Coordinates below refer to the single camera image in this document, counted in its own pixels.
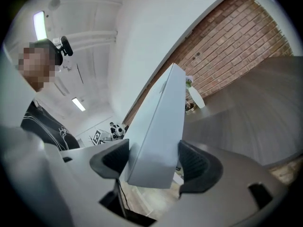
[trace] white ceiling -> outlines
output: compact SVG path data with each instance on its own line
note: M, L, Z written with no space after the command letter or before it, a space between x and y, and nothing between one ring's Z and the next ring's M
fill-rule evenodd
M5 41L13 63L26 43L36 40L33 15L45 12L47 37L54 43L67 36L74 51L65 56L55 83L37 94L38 101L60 120L77 117L81 111L72 103L77 97L87 110L109 107L107 71L110 45L115 43L115 22L123 0L31 0L19 12Z

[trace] potted plant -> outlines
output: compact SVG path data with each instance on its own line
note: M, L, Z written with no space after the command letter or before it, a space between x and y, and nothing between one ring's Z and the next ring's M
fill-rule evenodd
M199 108L203 108L205 106L205 103L199 92L192 86L193 82L194 82L193 76L185 77L186 89L188 90L189 94L191 95L192 99L197 104L197 106Z

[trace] white box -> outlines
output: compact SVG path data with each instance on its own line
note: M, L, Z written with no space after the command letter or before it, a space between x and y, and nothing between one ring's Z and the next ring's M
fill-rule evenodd
M124 139L130 156L122 178L131 185L170 188L185 115L185 72L172 64L152 86Z

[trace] black rectangular slot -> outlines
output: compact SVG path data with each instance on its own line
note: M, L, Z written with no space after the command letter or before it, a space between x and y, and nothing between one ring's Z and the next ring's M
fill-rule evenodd
M72 160L72 158L70 158L70 157L63 157L63 161L66 163L66 162L69 162L69 161L71 161Z
M259 209L264 208L273 199L262 183L254 183L250 185L248 189L254 197Z

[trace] fluorescent light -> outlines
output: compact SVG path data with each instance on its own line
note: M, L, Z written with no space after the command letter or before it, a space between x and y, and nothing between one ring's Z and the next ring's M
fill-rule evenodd
M34 14L34 26L35 26L37 40L42 40L47 38L43 11Z
M83 112L85 111L85 108L82 106L82 104L79 102L79 100L75 97L72 99L72 102Z

